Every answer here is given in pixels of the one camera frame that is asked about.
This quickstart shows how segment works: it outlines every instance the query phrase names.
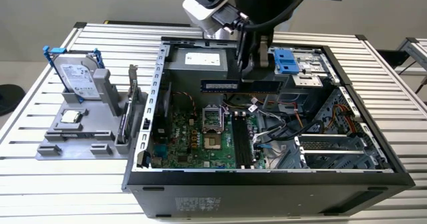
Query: white wall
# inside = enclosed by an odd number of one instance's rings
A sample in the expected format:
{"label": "white wall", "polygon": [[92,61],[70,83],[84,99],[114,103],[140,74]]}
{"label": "white wall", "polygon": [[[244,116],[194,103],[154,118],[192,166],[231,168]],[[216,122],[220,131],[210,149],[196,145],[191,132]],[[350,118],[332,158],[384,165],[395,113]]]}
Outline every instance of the white wall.
{"label": "white wall", "polygon": [[[188,23],[183,0],[0,0],[0,60],[40,61],[74,23],[104,20]],[[427,37],[427,0],[306,0],[291,31],[366,34],[379,48]]]}
{"label": "white wall", "polygon": [[0,60],[41,61],[75,22],[104,20],[190,23],[184,0],[0,0]]}
{"label": "white wall", "polygon": [[363,34],[378,49],[395,49],[406,37],[427,38],[427,0],[306,0],[292,32]]}

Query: blue drive bracket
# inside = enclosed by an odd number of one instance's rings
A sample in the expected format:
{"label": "blue drive bracket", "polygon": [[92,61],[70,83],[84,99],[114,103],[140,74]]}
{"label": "blue drive bracket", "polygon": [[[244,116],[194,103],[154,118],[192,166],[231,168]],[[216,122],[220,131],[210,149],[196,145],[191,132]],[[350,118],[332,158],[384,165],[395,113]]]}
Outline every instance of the blue drive bracket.
{"label": "blue drive bracket", "polygon": [[[45,59],[48,61],[48,64],[51,65],[51,67],[55,69],[55,71],[58,73],[60,82],[64,85],[66,92],[71,93],[71,90],[67,87],[66,81],[64,81],[64,79],[63,79],[63,77],[60,75],[60,72],[58,70],[58,67],[55,65],[55,62],[53,62],[55,58],[62,54],[87,54],[87,55],[91,55],[92,57],[95,55],[95,57],[96,57],[96,66],[98,66],[98,68],[104,69],[106,66],[104,66],[102,52],[100,52],[100,50],[98,48],[95,48],[94,52],[87,52],[87,51],[80,51],[80,50],[74,50],[74,51],[68,52],[67,48],[60,48],[60,47],[55,47],[51,50],[49,49],[51,49],[49,46],[44,46],[43,47],[43,55],[44,55],[44,57],[45,57]],[[80,97],[79,95],[78,95],[78,97],[79,97],[78,98],[79,102],[82,103],[84,101],[84,98]]]}
{"label": "blue drive bracket", "polygon": [[98,48],[95,48],[94,54],[96,56],[98,67],[104,69],[106,66],[104,66],[103,56],[102,56],[102,52],[100,52],[100,50]]}
{"label": "blue drive bracket", "polygon": [[295,61],[294,53],[290,49],[274,50],[274,61],[280,74],[298,74],[300,67]]}
{"label": "blue drive bracket", "polygon": [[52,60],[52,58],[51,58],[51,54],[53,54],[53,55],[58,55],[58,54],[64,54],[66,52],[67,52],[67,49],[66,48],[52,48],[52,50],[51,50],[51,52],[49,52],[49,46],[48,45],[45,45],[44,47],[43,47],[43,55],[44,55],[44,57],[45,57],[45,59],[47,59],[47,61],[48,61],[48,64],[51,65],[51,67],[55,69],[55,71],[56,71],[56,74],[58,74],[58,77],[59,77],[59,79],[60,79],[60,82],[62,82],[62,84],[64,85],[64,88],[66,88],[66,92],[68,92],[70,93],[70,89],[68,89],[68,87],[67,87],[67,85],[66,85],[66,82],[64,82],[64,80],[63,80],[63,77],[62,77],[62,75],[59,74],[60,72],[59,72],[59,70],[58,70],[58,68],[56,68],[56,65],[55,65],[55,63],[53,63],[53,60]]}

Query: power supply label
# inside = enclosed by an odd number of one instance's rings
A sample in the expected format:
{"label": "power supply label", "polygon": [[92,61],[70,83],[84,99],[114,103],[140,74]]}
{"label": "power supply label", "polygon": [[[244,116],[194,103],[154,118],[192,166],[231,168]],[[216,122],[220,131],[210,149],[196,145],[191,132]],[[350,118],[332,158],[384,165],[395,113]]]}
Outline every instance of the power supply label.
{"label": "power supply label", "polygon": [[186,54],[187,65],[206,65],[206,66],[220,66],[220,54],[219,53],[199,53],[188,52]]}

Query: hard drive label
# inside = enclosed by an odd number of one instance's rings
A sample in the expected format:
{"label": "hard drive label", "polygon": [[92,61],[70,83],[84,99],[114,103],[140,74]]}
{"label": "hard drive label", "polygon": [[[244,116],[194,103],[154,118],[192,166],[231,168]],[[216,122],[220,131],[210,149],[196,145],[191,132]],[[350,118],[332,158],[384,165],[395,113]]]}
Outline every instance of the hard drive label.
{"label": "hard drive label", "polygon": [[83,98],[100,98],[91,71],[84,65],[60,65],[74,92]]}

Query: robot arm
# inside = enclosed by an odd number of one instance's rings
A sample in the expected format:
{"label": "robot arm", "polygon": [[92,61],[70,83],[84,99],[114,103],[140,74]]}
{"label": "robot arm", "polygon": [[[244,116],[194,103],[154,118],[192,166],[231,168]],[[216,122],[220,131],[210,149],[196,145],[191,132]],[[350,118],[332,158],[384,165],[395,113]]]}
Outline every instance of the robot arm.
{"label": "robot arm", "polygon": [[304,0],[186,0],[191,21],[212,35],[219,29],[239,31],[238,65],[244,80],[260,80],[275,69],[268,48],[275,26],[287,21]]}

